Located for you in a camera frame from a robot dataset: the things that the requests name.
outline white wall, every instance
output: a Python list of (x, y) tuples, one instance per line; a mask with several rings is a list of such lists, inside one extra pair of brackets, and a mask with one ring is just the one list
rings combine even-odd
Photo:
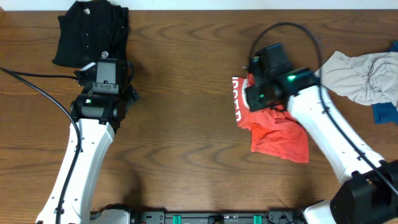
[[(130, 10), (398, 9), (398, 0), (110, 0)], [(6, 11), (67, 10), (74, 0), (0, 0)]]

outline clothing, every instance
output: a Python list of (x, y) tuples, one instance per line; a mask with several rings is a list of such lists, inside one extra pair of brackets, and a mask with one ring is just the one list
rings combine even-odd
[[(398, 52), (398, 41), (392, 43), (388, 52)], [(372, 105), (374, 122), (376, 124), (384, 124), (395, 122), (398, 124), (398, 111), (392, 103), (376, 103)]]
[(61, 37), (54, 64), (81, 68), (100, 57), (127, 59), (128, 8), (106, 0), (76, 1), (58, 21)]
[(305, 130), (287, 111), (264, 109), (251, 113), (244, 89), (252, 78), (233, 77), (233, 95), (238, 127), (251, 131), (251, 151), (266, 153), (294, 162), (308, 162)]
[(362, 105), (391, 102), (395, 108), (398, 106), (396, 52), (359, 57), (335, 52), (322, 66), (322, 72), (322, 84), (340, 96)]

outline wooden table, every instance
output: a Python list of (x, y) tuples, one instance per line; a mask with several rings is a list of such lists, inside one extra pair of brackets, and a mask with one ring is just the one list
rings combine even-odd
[[(6, 12), (0, 66), (72, 74), (51, 63), (64, 12)], [(249, 47), (266, 27), (305, 24), (325, 56), (382, 52), (398, 39), (396, 11), (131, 11), (128, 59), (141, 99), (130, 109), (104, 159), (93, 209), (109, 203), (178, 210), (266, 210), (331, 199), (339, 189), (310, 140), (310, 163), (250, 152), (236, 126), (232, 76), (244, 76)], [(271, 32), (296, 67), (317, 69), (311, 42), (294, 28)], [(0, 74), (0, 223), (33, 223), (45, 205), (68, 141), (69, 121), (49, 100)], [(28, 78), (69, 106), (71, 80)], [(395, 124), (375, 125), (371, 107), (333, 95), (359, 135), (388, 161), (398, 158)]]

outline red t-shirt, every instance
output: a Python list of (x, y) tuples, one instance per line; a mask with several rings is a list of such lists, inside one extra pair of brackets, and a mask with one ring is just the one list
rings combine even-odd
[(233, 77), (232, 84), (236, 121), (239, 127), (251, 131), (251, 151), (308, 162), (307, 134), (289, 112), (268, 108), (251, 113), (244, 89), (253, 84), (252, 75), (248, 79)]

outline black shirt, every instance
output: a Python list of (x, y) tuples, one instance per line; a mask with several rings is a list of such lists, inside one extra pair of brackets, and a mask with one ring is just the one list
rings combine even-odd
[(58, 16), (61, 38), (52, 62), (81, 68), (100, 57), (126, 60), (128, 12), (106, 0), (76, 1)]

